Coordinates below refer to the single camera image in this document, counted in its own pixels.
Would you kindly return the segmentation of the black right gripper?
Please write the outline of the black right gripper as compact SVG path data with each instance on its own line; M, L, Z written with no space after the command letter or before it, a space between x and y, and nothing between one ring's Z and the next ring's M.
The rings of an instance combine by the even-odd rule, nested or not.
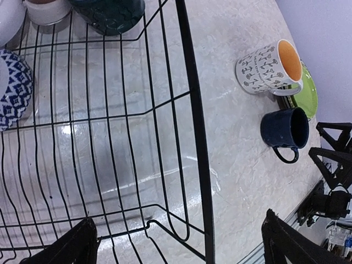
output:
M351 123L318 122L316 129L333 150L312 147L309 156L320 170L330 189L338 186L349 189L351 186ZM331 191L325 195L313 191L310 197L311 217L323 217L333 220L345 218L350 210L351 193Z

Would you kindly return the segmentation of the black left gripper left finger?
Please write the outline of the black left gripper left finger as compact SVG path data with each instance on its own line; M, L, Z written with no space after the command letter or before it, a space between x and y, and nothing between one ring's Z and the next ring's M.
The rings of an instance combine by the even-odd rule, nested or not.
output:
M21 260L21 263L96 263L98 251L97 228L86 217L52 245Z

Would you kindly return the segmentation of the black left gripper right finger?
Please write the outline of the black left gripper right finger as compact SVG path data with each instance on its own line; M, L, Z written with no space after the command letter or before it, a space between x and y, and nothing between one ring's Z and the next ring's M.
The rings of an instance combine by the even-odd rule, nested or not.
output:
M265 263L348 263L301 235L272 209L266 212L261 232Z

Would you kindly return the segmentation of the dark blue cup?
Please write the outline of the dark blue cup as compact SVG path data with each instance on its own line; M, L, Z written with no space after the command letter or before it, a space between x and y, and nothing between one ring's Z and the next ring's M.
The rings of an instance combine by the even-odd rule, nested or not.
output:
M264 143L273 148L277 157L286 164L293 164L299 159L299 150L304 148L309 138L309 121L300 107L281 109L267 113L260 124L260 134ZM291 149L294 158L284 158L279 148Z

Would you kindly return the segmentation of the green plastic plate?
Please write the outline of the green plastic plate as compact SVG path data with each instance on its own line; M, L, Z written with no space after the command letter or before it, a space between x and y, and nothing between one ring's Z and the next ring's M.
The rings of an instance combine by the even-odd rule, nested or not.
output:
M313 118L317 113L318 96L313 78L303 61L302 64L302 81L303 90L296 95L283 98L284 105L287 108L300 107L304 110L308 119Z

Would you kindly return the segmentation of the white floral patterned mug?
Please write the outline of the white floral patterned mug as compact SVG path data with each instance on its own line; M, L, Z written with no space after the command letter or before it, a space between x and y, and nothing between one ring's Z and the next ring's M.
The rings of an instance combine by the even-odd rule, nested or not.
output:
M276 96L292 96L304 88L300 57L285 39L238 59L234 72L241 88L253 95L269 91Z

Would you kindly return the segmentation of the blue white patterned bowl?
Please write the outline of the blue white patterned bowl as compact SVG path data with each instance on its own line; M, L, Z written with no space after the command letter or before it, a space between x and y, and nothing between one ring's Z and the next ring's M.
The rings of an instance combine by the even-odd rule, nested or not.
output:
M9 129L25 113L34 79L27 62L8 49L1 50L1 131Z

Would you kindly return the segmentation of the dark green mug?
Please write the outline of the dark green mug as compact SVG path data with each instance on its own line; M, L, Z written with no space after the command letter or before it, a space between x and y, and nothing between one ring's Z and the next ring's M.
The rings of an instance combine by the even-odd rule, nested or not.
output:
M71 0L69 3L103 36L117 36L129 31L145 14L143 0Z

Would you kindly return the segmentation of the brown white small cup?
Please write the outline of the brown white small cup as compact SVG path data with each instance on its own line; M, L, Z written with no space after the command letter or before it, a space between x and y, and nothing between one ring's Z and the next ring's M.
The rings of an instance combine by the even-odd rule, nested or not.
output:
M36 25L53 25L62 21L72 10L69 1L23 1L30 20Z

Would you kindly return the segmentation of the white grey ceramic bowl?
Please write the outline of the white grey ceramic bowl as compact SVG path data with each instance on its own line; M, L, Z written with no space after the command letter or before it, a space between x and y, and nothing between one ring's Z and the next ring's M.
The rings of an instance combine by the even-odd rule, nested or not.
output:
M1 48L19 31L25 18L26 8L21 0L1 0Z

